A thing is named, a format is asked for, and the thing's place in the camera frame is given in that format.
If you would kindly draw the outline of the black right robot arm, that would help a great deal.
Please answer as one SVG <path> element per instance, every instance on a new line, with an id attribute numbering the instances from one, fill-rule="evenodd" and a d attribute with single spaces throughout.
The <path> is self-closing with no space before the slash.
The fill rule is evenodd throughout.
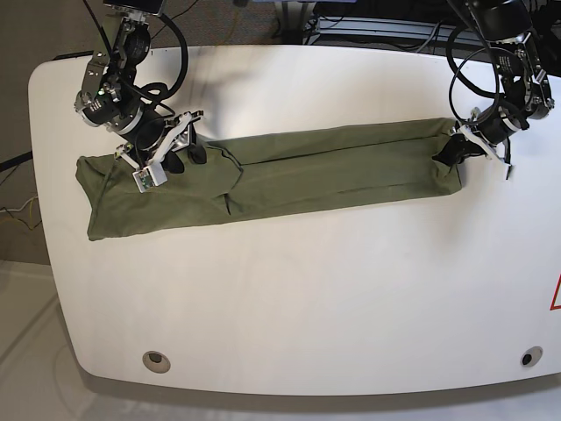
<path id="1" fill-rule="evenodd" d="M 112 9 L 104 21 L 94 22 L 99 44 L 89 60 L 75 111 L 94 127 L 104 126 L 124 140 L 116 156 L 137 171 L 150 166 L 180 174 L 184 164 L 179 153 L 198 165 L 207 161 L 198 142 L 194 123 L 200 111 L 177 114 L 166 101 L 185 82 L 188 46 L 175 22 L 164 12 L 162 1 L 108 1 Z M 180 45 L 180 70 L 174 83 L 135 83 L 138 65 L 148 56 L 152 35 L 147 18 L 155 16 L 171 30 Z"/>

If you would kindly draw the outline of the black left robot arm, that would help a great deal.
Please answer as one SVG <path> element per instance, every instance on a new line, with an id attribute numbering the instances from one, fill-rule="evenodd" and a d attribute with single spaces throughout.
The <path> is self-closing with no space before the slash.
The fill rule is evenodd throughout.
<path id="1" fill-rule="evenodd" d="M 433 157 L 448 167 L 470 157 L 485 156 L 497 161 L 510 175 L 511 136 L 529 129 L 531 119 L 546 118 L 555 106 L 548 74 L 536 46 L 536 31 L 522 1 L 450 1 L 448 5 L 462 23 L 450 33 L 445 57 L 453 77 L 448 101 L 457 119 L 444 149 Z M 471 31 L 481 48 L 471 56 L 486 54 L 494 75 L 494 89 L 486 91 L 471 82 L 454 61 L 453 47 L 463 30 Z M 469 118 L 459 116 L 453 104 L 455 82 L 492 101 L 483 111 L 472 109 Z"/>

